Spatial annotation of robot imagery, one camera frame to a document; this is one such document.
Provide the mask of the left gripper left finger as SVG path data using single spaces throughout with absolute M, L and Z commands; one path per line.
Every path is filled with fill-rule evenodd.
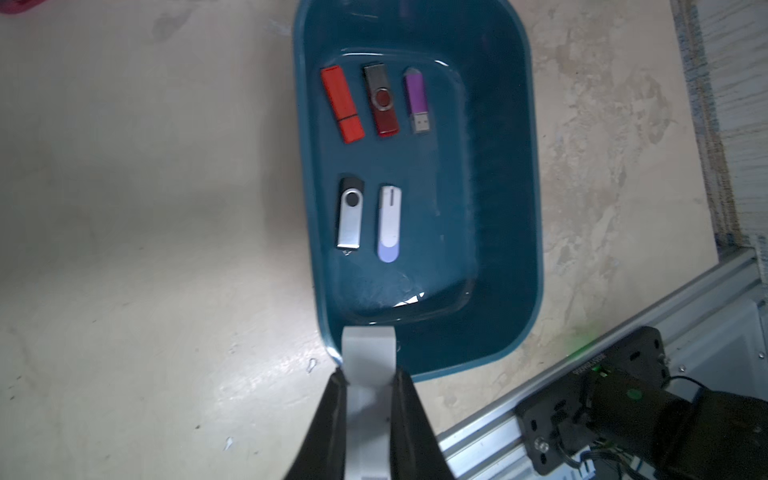
M 341 368 L 329 377 L 318 408 L 285 479 L 341 480 L 345 474 L 347 381 Z

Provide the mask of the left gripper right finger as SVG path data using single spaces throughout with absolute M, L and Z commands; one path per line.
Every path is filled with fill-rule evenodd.
M 393 378 L 390 467 L 393 479 L 454 479 L 411 376 Z

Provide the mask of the black silver swivel usb drive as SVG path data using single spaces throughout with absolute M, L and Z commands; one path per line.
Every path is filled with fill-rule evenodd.
M 354 176 L 344 177 L 340 183 L 337 242 L 342 250 L 360 247 L 363 217 L 364 182 Z

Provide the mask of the white lilac usb drive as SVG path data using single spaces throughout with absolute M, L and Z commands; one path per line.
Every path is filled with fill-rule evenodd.
M 402 191 L 392 185 L 380 189 L 377 255 L 384 263 L 394 262 L 400 251 Z

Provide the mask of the teal plastic storage box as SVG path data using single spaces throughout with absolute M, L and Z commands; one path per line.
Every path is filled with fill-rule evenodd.
M 391 326 L 415 381 L 498 360 L 543 297 L 531 49 L 507 1 L 303 1 L 293 26 L 302 175 L 322 339 Z M 399 132 L 377 134 L 363 67 L 383 63 Z M 345 144 L 321 70 L 343 69 L 364 129 Z M 430 131 L 415 134 L 404 72 L 420 70 Z M 340 183 L 364 182 L 360 247 L 336 246 Z M 377 255 L 380 189 L 402 191 L 400 251 Z

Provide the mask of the dark red swivel usb drive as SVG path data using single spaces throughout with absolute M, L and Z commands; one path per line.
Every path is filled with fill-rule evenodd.
M 383 63 L 365 65 L 363 74 L 377 134 L 384 138 L 396 135 L 400 128 L 386 66 Z

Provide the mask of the purple usb drive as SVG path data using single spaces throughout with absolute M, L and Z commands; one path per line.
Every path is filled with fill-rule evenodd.
M 403 78 L 412 129 L 415 134 L 429 132 L 429 107 L 424 76 L 420 70 L 409 67 L 405 70 Z

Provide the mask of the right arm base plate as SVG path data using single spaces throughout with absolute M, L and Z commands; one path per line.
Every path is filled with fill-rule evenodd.
M 515 414 L 534 471 L 548 475 L 600 437 L 650 451 L 656 415 L 669 377 L 659 330 L 643 326 L 547 380 L 524 397 Z

